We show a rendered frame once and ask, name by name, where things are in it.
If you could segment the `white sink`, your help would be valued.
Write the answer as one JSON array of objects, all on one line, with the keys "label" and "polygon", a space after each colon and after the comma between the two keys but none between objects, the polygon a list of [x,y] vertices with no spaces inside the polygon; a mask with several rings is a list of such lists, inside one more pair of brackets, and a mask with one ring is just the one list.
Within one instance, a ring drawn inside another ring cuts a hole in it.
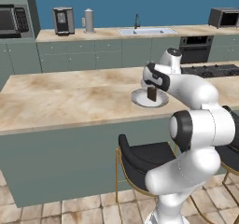
[{"label": "white sink", "polygon": [[119,29],[121,35],[174,35],[177,31],[171,28],[137,28],[137,29]]}]

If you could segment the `grey-green kitchen island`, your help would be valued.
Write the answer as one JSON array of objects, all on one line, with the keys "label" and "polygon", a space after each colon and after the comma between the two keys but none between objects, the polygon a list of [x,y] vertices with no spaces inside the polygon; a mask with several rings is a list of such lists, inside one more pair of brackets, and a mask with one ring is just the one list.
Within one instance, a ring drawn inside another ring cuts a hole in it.
[{"label": "grey-green kitchen island", "polygon": [[[16,75],[0,91],[0,170],[18,207],[114,190],[118,138],[130,146],[169,142],[170,118],[189,108],[164,92],[162,107],[143,107],[145,67]],[[218,104],[239,110],[239,76],[204,78]]]}]

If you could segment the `grey-green tall cupboard unit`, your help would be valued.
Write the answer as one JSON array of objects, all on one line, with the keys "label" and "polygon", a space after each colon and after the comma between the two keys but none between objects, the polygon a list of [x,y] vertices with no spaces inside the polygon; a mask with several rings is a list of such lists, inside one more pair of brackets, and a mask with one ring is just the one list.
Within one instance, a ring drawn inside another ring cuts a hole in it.
[{"label": "grey-green tall cupboard unit", "polygon": [[0,90],[11,75],[41,73],[36,47],[40,23],[35,0],[0,0],[0,5],[26,5],[33,36],[29,38],[0,38]]}]

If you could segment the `silver paper towel holder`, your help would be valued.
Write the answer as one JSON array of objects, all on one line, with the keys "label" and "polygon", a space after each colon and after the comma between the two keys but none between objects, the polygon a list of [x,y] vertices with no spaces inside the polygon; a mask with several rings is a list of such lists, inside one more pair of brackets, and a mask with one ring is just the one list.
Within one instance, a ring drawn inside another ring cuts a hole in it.
[{"label": "silver paper towel holder", "polygon": [[85,10],[85,28],[87,33],[93,33],[94,27],[93,27],[93,10],[90,8],[87,8]]}]

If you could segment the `dark grey toaster oven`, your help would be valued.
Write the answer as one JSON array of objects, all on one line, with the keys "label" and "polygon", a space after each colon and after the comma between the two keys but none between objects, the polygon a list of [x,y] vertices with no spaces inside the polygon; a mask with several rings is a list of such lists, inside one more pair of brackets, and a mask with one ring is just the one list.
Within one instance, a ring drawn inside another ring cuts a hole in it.
[{"label": "dark grey toaster oven", "polygon": [[239,27],[239,8],[212,7],[208,24],[217,28]]}]

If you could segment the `black stool with gold legs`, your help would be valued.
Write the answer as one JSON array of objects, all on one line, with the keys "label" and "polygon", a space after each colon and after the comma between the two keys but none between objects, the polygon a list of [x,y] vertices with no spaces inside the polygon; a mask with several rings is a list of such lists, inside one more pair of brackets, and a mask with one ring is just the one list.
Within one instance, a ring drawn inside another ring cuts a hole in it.
[{"label": "black stool with gold legs", "polygon": [[155,198],[146,188],[147,171],[162,166],[176,158],[177,147],[172,149],[169,142],[158,142],[130,146],[125,134],[118,138],[116,149],[116,201],[119,200],[119,183],[127,182],[143,195]]},{"label": "black stool with gold legs", "polygon": [[235,200],[236,204],[239,206],[239,202],[237,202],[236,198],[233,196],[233,194],[226,185],[226,180],[229,174],[239,176],[239,151],[233,150],[229,146],[216,147],[216,151],[220,156],[221,166],[227,170],[227,173],[225,174],[225,177],[222,181],[222,185],[225,187],[225,189]]}]

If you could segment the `black built-in oven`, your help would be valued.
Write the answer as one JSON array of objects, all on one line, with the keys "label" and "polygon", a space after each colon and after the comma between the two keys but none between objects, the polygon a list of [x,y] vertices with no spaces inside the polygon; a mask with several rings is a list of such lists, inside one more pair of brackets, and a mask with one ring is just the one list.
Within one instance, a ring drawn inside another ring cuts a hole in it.
[{"label": "black built-in oven", "polygon": [[182,36],[179,44],[181,63],[206,63],[213,38],[212,35]]}]

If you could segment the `black and silver microwave oven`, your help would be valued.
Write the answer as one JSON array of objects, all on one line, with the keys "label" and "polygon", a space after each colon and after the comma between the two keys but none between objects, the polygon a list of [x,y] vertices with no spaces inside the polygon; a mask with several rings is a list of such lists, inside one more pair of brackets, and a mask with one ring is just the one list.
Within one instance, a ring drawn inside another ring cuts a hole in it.
[{"label": "black and silver microwave oven", "polygon": [[29,38],[33,35],[26,5],[0,5],[0,38]]}]

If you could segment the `grey-green base cupboard run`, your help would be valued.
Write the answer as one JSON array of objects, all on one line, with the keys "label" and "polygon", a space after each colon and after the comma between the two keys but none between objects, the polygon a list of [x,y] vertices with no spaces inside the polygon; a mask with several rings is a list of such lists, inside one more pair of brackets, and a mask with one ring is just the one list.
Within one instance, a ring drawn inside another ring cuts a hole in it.
[{"label": "grey-green base cupboard run", "polygon": [[215,35],[208,61],[239,61],[239,35]]},{"label": "grey-green base cupboard run", "polygon": [[37,42],[44,73],[144,66],[158,63],[179,37]]}]

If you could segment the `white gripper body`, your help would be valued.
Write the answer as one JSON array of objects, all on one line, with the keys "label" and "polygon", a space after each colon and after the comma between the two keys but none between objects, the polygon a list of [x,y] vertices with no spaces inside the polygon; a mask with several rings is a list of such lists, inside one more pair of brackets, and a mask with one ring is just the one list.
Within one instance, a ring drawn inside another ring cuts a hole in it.
[{"label": "white gripper body", "polygon": [[141,87],[142,87],[142,89],[155,88],[155,86],[152,84],[148,85],[143,78],[141,79]]}]

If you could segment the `black hob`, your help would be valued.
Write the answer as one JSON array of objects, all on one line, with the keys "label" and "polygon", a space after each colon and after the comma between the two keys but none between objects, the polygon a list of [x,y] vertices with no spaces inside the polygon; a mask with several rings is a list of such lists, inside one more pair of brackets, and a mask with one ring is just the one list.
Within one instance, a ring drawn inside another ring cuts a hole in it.
[{"label": "black hob", "polygon": [[195,75],[202,78],[234,77],[239,76],[239,67],[235,64],[191,66],[182,67],[181,73]]}]

